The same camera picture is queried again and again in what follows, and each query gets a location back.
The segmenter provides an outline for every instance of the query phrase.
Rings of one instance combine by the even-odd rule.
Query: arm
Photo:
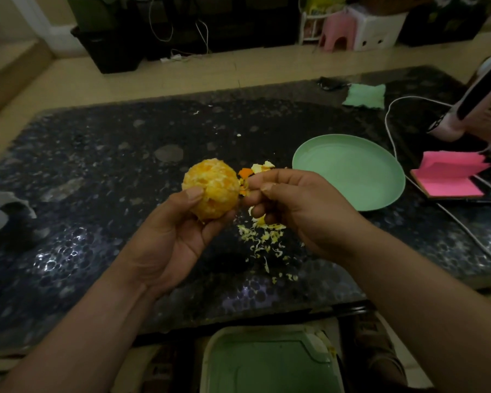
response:
[[[267,223],[288,224],[343,266],[440,391],[491,393],[491,302],[374,227],[319,175],[272,170],[249,187],[252,215],[268,212]]]
[[[202,225],[199,187],[175,193],[145,220],[113,264],[0,383],[0,393],[107,392],[155,300],[180,283],[234,218]]]

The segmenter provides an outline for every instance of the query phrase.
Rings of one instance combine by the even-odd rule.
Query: fingernail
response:
[[[187,198],[189,200],[194,200],[203,194],[203,188],[200,186],[193,186],[187,189],[185,193],[187,194]]]
[[[262,191],[262,193],[269,192],[271,190],[271,188],[273,187],[273,185],[274,185],[273,182],[266,182],[266,183],[262,184],[262,186],[260,187],[260,190]]]

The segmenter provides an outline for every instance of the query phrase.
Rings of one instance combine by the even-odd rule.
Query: speckled black tabletop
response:
[[[408,94],[454,103],[465,91],[431,67],[348,80],[385,83],[386,105]],[[0,236],[0,350],[39,342],[200,160],[216,157],[236,170],[264,160],[291,167],[296,148],[325,133],[361,136],[389,150],[384,112],[341,106],[346,92],[301,81],[35,118],[0,160],[0,191],[28,200],[38,216],[29,219],[25,210],[6,206],[11,222]],[[390,121],[408,170],[423,150],[439,146],[422,132],[445,108],[400,102]],[[491,170],[482,175],[491,181]],[[491,206],[450,209],[491,250]],[[366,216],[475,288],[491,284],[491,259],[409,184],[396,203]],[[346,271],[316,259],[291,232],[283,237],[290,259],[270,255],[270,274],[263,262],[246,263],[249,244],[239,240],[236,224],[248,219],[241,214],[214,240],[187,280],[156,303],[143,332],[364,299]],[[298,281],[273,284],[279,273]]]

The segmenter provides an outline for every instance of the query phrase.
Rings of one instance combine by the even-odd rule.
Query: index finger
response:
[[[308,171],[290,170],[290,169],[275,169],[259,174],[255,174],[248,179],[249,190],[258,190],[262,183],[286,183],[289,185],[298,185],[300,181],[309,174]]]

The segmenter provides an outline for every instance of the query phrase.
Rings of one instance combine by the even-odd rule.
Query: pink stool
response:
[[[318,44],[324,51],[332,51],[341,38],[347,41],[347,50],[352,50],[357,35],[357,20],[347,11],[335,12],[324,22],[322,35]]]

